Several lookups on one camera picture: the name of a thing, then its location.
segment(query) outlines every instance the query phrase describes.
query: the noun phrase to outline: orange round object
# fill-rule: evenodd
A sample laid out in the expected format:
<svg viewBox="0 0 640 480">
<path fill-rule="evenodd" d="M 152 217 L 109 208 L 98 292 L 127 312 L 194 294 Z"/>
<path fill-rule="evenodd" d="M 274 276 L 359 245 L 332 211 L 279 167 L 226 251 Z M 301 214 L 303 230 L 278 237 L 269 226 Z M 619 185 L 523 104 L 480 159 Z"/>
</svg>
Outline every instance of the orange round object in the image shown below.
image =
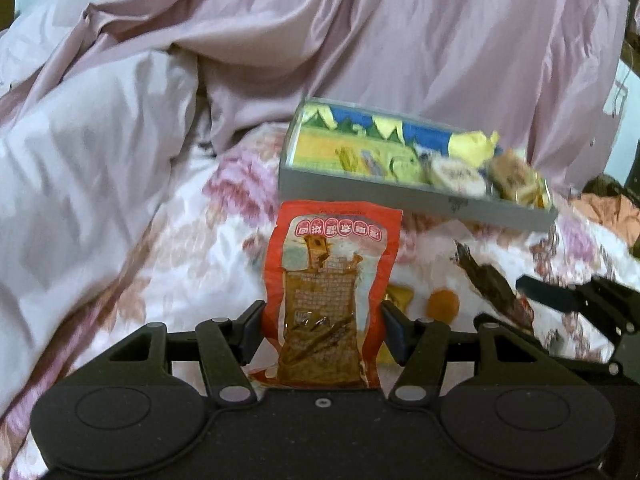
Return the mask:
<svg viewBox="0 0 640 480">
<path fill-rule="evenodd" d="M 434 291 L 427 302 L 427 316 L 448 325 L 456 319 L 459 311 L 460 299 L 448 288 Z"/>
</svg>

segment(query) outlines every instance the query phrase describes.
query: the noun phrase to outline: packaged snack in box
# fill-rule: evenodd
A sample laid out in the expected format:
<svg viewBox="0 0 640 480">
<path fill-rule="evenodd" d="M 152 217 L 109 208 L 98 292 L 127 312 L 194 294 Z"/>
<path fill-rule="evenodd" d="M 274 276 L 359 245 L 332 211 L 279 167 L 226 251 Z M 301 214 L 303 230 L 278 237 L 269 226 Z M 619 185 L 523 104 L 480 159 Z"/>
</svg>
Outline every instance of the packaged snack in box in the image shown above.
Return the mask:
<svg viewBox="0 0 640 480">
<path fill-rule="evenodd" d="M 375 388 L 385 329 L 379 305 L 402 212 L 361 202 L 285 202 L 264 267 L 262 328 L 278 361 L 265 384 Z"/>
</svg>

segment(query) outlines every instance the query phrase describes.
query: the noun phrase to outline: screw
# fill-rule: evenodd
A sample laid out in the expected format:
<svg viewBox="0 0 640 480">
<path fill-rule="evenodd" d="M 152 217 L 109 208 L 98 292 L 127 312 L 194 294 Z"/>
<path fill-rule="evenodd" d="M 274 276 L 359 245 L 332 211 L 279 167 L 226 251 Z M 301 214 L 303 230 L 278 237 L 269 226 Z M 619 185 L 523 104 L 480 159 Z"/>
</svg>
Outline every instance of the screw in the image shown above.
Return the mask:
<svg viewBox="0 0 640 480">
<path fill-rule="evenodd" d="M 251 397 L 251 391 L 244 386 L 226 386 L 220 390 L 220 399 L 226 402 L 244 402 Z"/>
<path fill-rule="evenodd" d="M 407 384 L 396 390 L 396 397 L 405 402 L 417 402 L 427 396 L 427 391 L 421 386 Z"/>
<path fill-rule="evenodd" d="M 324 397 L 322 397 L 321 399 L 316 399 L 316 406 L 318 408 L 330 408 L 331 400 L 325 399 Z"/>
</svg>

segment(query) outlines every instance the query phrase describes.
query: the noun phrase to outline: bed sheet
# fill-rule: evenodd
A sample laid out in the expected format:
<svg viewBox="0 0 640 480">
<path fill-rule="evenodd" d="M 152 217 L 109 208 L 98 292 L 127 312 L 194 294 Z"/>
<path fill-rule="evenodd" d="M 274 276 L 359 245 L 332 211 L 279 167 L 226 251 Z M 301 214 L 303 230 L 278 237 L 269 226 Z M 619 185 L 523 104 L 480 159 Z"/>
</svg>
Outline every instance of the bed sheet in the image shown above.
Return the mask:
<svg viewBox="0 0 640 480">
<path fill-rule="evenodd" d="M 190 135 L 174 162 L 168 198 L 124 272 L 60 326 L 2 420 L 0 476 L 27 480 L 46 471 L 29 432 L 29 416 L 34 402 L 58 378 L 147 322 L 164 322 L 171 332 L 192 330 L 204 319 L 234 318 L 266 296 L 262 257 L 278 209 L 276 172 L 285 131 L 285 124 L 264 124 L 218 158 Z M 410 317 L 421 316 L 424 301 L 441 286 L 460 295 L 454 330 L 473 330 L 478 312 L 494 312 L 451 261 L 454 239 L 468 244 L 480 264 L 494 264 L 512 285 L 522 274 L 566 284 L 599 273 L 640 288 L 640 266 L 624 242 L 560 197 L 558 206 L 560 215 L 547 234 L 406 215 L 392 282 L 415 289 Z M 534 332 L 544 344 L 558 332 L 565 356 L 598 361 L 610 357 L 610 344 L 583 318 L 562 316 L 540 304 L 532 307 Z M 263 345 L 250 366 L 259 366 L 269 352 Z M 467 365 L 447 369 L 444 391 L 470 374 Z M 394 367 L 382 370 L 383 387 L 398 373 Z M 176 363 L 174 374 L 204 393 L 196 364 Z"/>
</svg>

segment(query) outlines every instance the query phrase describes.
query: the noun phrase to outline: box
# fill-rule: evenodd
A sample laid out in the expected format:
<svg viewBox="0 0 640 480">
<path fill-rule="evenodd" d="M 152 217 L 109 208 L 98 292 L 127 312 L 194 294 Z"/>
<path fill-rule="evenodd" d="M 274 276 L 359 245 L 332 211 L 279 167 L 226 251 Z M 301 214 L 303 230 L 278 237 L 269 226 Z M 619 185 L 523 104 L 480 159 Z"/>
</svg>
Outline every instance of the box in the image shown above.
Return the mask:
<svg viewBox="0 0 640 480">
<path fill-rule="evenodd" d="M 551 227 L 558 216 L 555 207 L 551 209 L 529 208 L 518 205 L 508 200 L 496 199 L 492 197 L 472 198 L 446 190 L 435 189 L 429 184 L 399 184 L 397 182 L 386 182 L 382 179 L 372 180 L 371 177 L 359 177 L 349 173 L 332 172 L 313 168 L 300 168 L 292 165 L 290 156 L 297 146 L 292 146 L 291 142 L 297 142 L 300 126 L 302 125 L 303 112 L 315 106 L 319 110 L 330 110 L 325 114 L 327 121 L 332 122 L 327 126 L 322 118 L 321 111 L 317 117 L 306 118 L 312 122 L 318 120 L 327 128 L 354 128 L 354 135 L 358 135 L 358 127 L 351 121 L 349 115 L 360 116 L 363 120 L 366 117 L 376 116 L 385 118 L 388 124 L 393 125 L 394 121 L 401 121 L 405 131 L 416 128 L 426 128 L 433 131 L 437 138 L 437 133 L 443 136 L 450 133 L 459 133 L 462 130 L 451 128 L 443 124 L 436 124 L 422 119 L 411 118 L 389 114 L 371 108 L 364 109 L 355 105 L 333 102 L 324 99 L 309 99 L 304 101 L 296 111 L 294 119 L 291 121 L 287 137 L 280 156 L 280 168 L 278 172 L 278 192 L 280 199 L 287 200 L 317 200 L 322 202 L 372 202 L 383 206 L 425 214 L 428 216 L 442 216 L 457 218 L 460 220 L 476 221 L 495 226 L 513 228 L 523 231 L 546 232 Z M 334 116 L 347 116 L 337 121 Z M 397 129 L 394 130 L 387 139 L 393 137 L 393 142 L 398 142 Z M 408 141 L 403 137 L 401 144 L 406 145 Z"/>
</svg>

